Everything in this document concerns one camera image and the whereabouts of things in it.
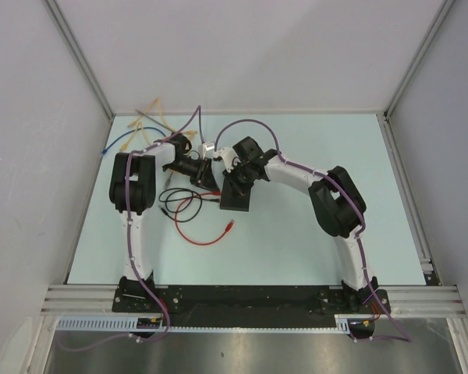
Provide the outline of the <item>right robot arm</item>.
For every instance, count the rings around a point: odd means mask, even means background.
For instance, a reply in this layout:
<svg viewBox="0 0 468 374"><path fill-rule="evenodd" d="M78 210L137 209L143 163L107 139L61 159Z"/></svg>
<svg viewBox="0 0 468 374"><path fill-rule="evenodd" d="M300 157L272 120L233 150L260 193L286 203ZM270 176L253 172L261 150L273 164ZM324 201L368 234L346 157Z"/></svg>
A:
<svg viewBox="0 0 468 374"><path fill-rule="evenodd" d="M358 243L367 206L345 168L311 169L286 160L276 149L264 152L249 136L232 147L216 150L214 160L225 166L220 200L223 210L247 212L257 180L277 182L309 196L319 226L335 238L346 307L363 312L371 305L378 280L367 269L365 251Z"/></svg>

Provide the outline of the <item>black network switch box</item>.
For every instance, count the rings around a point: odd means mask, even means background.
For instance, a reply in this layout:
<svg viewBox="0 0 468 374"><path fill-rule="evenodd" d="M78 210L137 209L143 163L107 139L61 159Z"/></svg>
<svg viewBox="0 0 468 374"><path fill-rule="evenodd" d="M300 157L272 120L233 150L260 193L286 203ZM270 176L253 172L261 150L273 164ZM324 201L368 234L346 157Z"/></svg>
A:
<svg viewBox="0 0 468 374"><path fill-rule="evenodd" d="M225 179L223 181L219 207L221 210L248 212L250 210L250 191L245 195L240 195L234 192L231 185Z"/></svg>

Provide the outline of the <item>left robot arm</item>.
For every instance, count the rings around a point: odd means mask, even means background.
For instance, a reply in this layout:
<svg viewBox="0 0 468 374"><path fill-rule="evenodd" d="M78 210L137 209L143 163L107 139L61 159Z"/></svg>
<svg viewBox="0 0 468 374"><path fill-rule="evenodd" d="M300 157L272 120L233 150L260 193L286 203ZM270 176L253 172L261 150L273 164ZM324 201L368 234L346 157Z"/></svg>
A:
<svg viewBox="0 0 468 374"><path fill-rule="evenodd" d="M128 255L123 276L129 281L153 279L152 263L144 258L142 221L156 199L157 172L175 171L187 176L191 185L219 191L212 171L213 159L205 154L192 157L191 150L190 141L183 134L174 133L143 150L115 155L108 194L126 233Z"/></svg>

